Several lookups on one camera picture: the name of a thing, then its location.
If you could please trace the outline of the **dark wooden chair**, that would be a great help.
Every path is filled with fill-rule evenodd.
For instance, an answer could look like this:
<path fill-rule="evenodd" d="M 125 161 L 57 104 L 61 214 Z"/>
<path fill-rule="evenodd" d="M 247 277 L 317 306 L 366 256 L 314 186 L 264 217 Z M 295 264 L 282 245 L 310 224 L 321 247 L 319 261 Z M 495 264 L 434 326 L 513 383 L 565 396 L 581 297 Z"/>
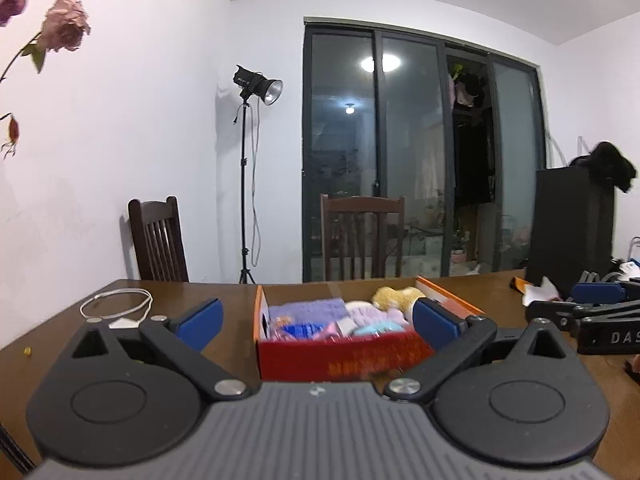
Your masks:
<path fill-rule="evenodd" d="M 187 282 L 178 200 L 128 203 L 129 225 L 138 271 L 143 281 Z"/>
<path fill-rule="evenodd" d="M 402 274 L 405 199 L 320 196 L 322 271 L 326 281 L 387 278 Z"/>

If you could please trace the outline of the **light blue plush toy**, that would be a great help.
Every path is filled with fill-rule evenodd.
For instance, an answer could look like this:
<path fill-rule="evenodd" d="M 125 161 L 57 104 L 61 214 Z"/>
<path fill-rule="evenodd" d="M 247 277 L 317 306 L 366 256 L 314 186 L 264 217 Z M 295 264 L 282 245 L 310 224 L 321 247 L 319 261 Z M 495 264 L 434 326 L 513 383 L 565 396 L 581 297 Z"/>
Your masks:
<path fill-rule="evenodd" d="M 379 337 L 386 334 L 405 333 L 406 326 L 394 321 L 378 321 L 369 325 L 356 328 L 352 332 L 353 337 Z"/>

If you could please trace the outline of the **dark wooden chair right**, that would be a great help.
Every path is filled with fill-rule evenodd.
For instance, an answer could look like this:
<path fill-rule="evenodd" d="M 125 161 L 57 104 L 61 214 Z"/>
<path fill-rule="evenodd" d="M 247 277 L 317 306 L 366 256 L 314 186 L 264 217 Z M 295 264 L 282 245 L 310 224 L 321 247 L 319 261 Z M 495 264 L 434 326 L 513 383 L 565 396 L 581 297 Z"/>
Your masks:
<path fill-rule="evenodd" d="M 322 271 L 326 281 L 387 278 L 402 274 L 405 199 L 320 196 Z"/>

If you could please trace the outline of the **dark wooden chair left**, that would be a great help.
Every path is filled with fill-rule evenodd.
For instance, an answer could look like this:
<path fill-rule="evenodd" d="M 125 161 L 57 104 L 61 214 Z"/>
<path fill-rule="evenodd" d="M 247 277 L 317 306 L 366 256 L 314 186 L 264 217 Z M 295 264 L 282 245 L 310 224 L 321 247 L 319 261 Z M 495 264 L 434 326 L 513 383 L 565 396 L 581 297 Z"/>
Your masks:
<path fill-rule="evenodd" d="M 143 281 L 187 282 L 178 200 L 128 203 L 129 225 L 138 271 Z"/>

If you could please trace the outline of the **glass sliding door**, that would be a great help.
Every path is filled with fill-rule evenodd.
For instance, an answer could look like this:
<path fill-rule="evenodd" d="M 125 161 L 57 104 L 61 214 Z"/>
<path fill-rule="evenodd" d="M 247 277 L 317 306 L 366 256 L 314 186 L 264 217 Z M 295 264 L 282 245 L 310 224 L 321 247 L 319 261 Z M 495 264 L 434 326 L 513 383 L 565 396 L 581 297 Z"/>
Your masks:
<path fill-rule="evenodd" d="M 310 18 L 303 43 L 303 279 L 521 269 L 546 163 L 532 64 L 457 39 Z M 323 197 L 402 200 L 362 246 L 322 238 Z"/>

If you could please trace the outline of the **black garment on cabinet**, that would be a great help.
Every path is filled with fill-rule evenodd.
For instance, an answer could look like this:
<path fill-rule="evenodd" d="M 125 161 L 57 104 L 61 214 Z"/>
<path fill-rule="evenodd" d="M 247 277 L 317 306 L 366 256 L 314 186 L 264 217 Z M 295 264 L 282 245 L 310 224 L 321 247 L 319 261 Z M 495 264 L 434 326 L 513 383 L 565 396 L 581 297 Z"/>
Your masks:
<path fill-rule="evenodd" d="M 636 167 L 608 141 L 598 143 L 588 155 L 575 157 L 570 166 L 586 168 L 593 181 L 612 184 L 623 193 L 631 190 L 637 177 Z"/>

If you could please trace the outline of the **black speaker cabinet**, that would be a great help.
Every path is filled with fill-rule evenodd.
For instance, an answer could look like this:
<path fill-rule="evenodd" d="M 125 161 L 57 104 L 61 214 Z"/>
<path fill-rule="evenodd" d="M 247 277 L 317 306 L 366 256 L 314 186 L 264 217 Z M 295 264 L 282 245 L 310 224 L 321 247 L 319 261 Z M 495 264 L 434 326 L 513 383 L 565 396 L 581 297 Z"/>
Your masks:
<path fill-rule="evenodd" d="M 586 271 L 608 273 L 615 188 L 582 167 L 539 170 L 525 278 L 544 278 L 565 298 Z"/>

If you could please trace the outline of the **orange white paper package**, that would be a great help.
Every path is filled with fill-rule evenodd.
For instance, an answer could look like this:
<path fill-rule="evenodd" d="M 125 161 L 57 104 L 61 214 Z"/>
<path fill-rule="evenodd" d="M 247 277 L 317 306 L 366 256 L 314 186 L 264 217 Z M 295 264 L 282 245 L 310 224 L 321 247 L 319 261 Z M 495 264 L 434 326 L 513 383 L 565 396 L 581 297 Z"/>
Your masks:
<path fill-rule="evenodd" d="M 556 287 L 546 278 L 542 278 L 539 286 L 536 286 L 524 278 L 511 278 L 509 286 L 522 295 L 522 305 L 528 307 L 535 301 L 560 301 L 561 297 Z"/>

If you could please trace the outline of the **studio light on stand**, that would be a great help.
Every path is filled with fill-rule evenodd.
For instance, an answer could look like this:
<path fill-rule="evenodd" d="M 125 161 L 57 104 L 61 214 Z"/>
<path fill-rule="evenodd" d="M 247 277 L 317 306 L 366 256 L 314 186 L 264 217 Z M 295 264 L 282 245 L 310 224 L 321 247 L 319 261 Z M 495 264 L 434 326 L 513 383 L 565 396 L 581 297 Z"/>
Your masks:
<path fill-rule="evenodd" d="M 233 83 L 239 88 L 240 105 L 235 113 L 234 123 L 240 123 L 240 231 L 241 269 L 240 284 L 256 284 L 252 269 L 258 265 L 262 251 L 256 206 L 257 155 L 260 139 L 262 106 L 271 106 L 283 91 L 280 79 L 265 75 L 238 64 L 233 74 Z"/>

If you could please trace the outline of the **red orange cardboard box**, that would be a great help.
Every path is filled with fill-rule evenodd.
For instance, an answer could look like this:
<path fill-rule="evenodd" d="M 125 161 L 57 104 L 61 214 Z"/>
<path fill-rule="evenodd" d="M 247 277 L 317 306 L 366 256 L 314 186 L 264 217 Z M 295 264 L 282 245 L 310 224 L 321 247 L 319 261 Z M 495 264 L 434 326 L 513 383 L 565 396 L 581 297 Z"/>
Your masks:
<path fill-rule="evenodd" d="M 446 310 L 466 318 L 482 310 L 442 286 L 424 278 L 370 278 L 342 282 L 259 285 L 254 301 L 253 339 L 259 377 L 266 382 L 339 382 L 356 380 L 389 370 L 408 370 L 432 356 L 435 348 L 417 333 L 334 340 L 274 340 L 270 335 L 271 307 L 288 302 L 343 299 L 369 300 L 379 288 L 413 286 Z"/>

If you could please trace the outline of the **white and yellow plush toy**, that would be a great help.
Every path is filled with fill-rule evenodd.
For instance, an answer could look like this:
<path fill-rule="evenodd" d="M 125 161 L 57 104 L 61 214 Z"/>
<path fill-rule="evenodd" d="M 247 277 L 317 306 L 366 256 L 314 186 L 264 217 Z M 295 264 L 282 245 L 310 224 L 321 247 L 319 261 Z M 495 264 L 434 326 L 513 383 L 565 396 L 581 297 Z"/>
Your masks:
<path fill-rule="evenodd" d="M 403 289 L 393 289 L 383 286 L 374 293 L 371 298 L 371 304 L 381 311 L 397 309 L 402 313 L 407 313 L 416 303 L 416 300 L 423 297 L 424 293 L 416 287 L 409 286 Z"/>

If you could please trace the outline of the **blue tissue pack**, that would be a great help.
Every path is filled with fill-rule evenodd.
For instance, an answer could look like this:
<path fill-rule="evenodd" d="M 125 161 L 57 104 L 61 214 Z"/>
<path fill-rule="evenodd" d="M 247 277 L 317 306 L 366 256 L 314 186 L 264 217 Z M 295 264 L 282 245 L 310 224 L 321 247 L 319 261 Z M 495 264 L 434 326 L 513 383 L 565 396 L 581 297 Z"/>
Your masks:
<path fill-rule="evenodd" d="M 279 327 L 279 333 L 295 340 L 313 340 L 326 328 L 324 324 L 300 323 Z"/>

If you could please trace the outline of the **purple folded cloth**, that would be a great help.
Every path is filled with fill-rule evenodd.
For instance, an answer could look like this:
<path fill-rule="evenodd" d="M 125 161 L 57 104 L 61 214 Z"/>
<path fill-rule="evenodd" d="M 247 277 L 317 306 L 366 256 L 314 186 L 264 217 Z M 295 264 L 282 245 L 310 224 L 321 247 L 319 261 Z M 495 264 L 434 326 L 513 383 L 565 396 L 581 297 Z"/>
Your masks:
<path fill-rule="evenodd" d="M 348 315 L 342 298 L 297 301 L 269 308 L 272 328 L 289 325 L 318 325 L 325 328 Z"/>

